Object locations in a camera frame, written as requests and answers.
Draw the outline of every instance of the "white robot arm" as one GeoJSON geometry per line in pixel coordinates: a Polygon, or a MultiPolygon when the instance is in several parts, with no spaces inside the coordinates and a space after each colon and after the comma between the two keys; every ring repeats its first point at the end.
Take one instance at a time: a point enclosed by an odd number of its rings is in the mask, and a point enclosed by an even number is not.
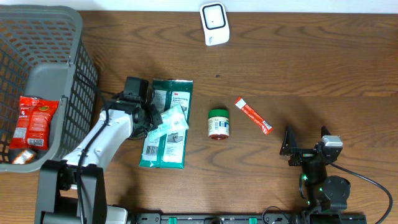
{"type": "MultiPolygon", "coordinates": [[[[98,122],[95,124],[90,133],[88,133],[86,138],[84,138],[84,140],[76,147],[75,150],[63,158],[63,160],[67,161],[68,165],[78,165],[81,151],[87,146],[88,142],[102,127],[105,119],[106,113],[105,111],[102,111],[99,115],[98,122]]],[[[102,167],[105,171],[120,145],[132,134],[132,130],[133,120],[131,114],[127,114],[125,111],[121,110],[110,109],[109,123],[88,149],[82,166],[85,167],[89,164],[94,164],[98,167],[102,167]]]]}
{"type": "Polygon", "coordinates": [[[146,100],[148,87],[147,80],[128,77],[124,91],[106,103],[99,120],[76,149],[61,161],[43,164],[35,224],[127,223],[126,209],[106,204],[104,172],[124,140],[142,136],[162,123],[156,107],[146,100]],[[78,199],[60,195],[60,190],[77,186],[78,199]]]}

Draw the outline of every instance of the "red snack bag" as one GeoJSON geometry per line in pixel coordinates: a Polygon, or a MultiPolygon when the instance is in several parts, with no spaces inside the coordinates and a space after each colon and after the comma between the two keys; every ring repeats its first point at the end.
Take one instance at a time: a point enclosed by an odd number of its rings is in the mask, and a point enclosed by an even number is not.
{"type": "Polygon", "coordinates": [[[57,108],[58,101],[21,96],[17,128],[12,137],[10,149],[47,150],[49,148],[50,123],[57,108]]]}
{"type": "Polygon", "coordinates": [[[235,105],[248,115],[260,128],[264,134],[269,134],[274,128],[267,123],[257,112],[253,110],[241,97],[235,101],[235,105]]]}

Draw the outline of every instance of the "green jar lid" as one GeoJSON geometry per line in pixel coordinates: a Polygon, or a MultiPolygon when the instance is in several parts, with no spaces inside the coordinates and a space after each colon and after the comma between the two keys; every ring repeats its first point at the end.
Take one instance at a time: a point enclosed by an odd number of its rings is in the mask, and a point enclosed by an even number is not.
{"type": "Polygon", "coordinates": [[[209,111],[209,118],[212,118],[215,116],[223,116],[225,118],[229,118],[229,112],[228,112],[228,110],[222,110],[222,109],[215,109],[215,110],[209,111]]]}

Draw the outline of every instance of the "jar label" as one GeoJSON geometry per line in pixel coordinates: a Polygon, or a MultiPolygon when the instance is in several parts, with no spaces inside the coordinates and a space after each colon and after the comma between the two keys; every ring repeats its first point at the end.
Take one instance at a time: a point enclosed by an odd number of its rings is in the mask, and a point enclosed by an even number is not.
{"type": "Polygon", "coordinates": [[[229,136],[229,119],[222,116],[209,118],[209,136],[213,134],[229,136]]]}

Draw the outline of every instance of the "small white sticker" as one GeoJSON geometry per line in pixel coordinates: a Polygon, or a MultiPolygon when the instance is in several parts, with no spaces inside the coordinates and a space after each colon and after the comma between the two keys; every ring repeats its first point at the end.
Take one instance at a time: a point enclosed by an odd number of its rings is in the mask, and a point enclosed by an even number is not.
{"type": "Polygon", "coordinates": [[[246,105],[246,102],[243,99],[240,99],[238,102],[235,103],[235,105],[239,108],[242,109],[244,105],[246,105]]]}
{"type": "Polygon", "coordinates": [[[166,94],[167,91],[165,90],[155,90],[155,96],[154,99],[152,100],[152,104],[155,105],[156,109],[159,112],[164,111],[164,106],[166,104],[166,94]]]}
{"type": "Polygon", "coordinates": [[[272,128],[272,126],[269,125],[269,124],[267,123],[267,121],[263,121],[262,123],[267,127],[268,130],[270,130],[270,129],[272,128]]]}
{"type": "Polygon", "coordinates": [[[31,146],[43,146],[44,140],[43,139],[27,139],[27,143],[31,146]]]}
{"type": "Polygon", "coordinates": [[[159,138],[150,141],[145,138],[144,150],[142,151],[142,159],[145,161],[157,161],[157,150],[159,148],[159,138]]]}
{"type": "Polygon", "coordinates": [[[170,133],[167,135],[163,153],[164,162],[182,162],[184,153],[185,131],[170,133]]]}
{"type": "Polygon", "coordinates": [[[172,92],[172,102],[170,107],[172,108],[175,105],[181,105],[182,112],[184,113],[185,119],[188,118],[189,111],[189,97],[191,93],[184,91],[174,91],[172,92]]]}
{"type": "Polygon", "coordinates": [[[14,138],[25,138],[26,128],[16,128],[14,132],[14,138]]]}

